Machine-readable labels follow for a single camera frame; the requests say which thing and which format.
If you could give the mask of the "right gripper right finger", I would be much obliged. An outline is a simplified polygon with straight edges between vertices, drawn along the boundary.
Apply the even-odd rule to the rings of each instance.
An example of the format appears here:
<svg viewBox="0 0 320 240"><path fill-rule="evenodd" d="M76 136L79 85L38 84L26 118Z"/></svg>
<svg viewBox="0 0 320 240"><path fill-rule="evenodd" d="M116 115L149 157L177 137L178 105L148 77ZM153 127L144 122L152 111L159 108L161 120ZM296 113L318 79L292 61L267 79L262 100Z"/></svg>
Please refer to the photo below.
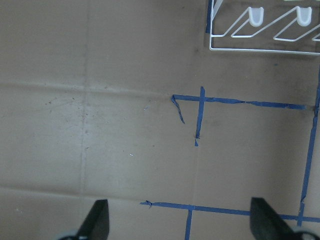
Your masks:
<svg viewBox="0 0 320 240"><path fill-rule="evenodd" d="M250 231L256 240L301 240L264 198L252 197L250 202Z"/></svg>

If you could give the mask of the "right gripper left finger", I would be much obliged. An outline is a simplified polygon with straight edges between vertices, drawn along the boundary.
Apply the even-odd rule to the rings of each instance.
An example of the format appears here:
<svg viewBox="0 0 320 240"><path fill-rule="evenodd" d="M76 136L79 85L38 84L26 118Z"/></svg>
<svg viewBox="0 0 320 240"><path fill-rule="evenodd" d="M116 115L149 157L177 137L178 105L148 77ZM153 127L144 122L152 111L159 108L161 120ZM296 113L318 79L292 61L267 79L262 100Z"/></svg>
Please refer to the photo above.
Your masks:
<svg viewBox="0 0 320 240"><path fill-rule="evenodd" d="M107 240L110 232L107 199L96 200L75 235L76 240Z"/></svg>

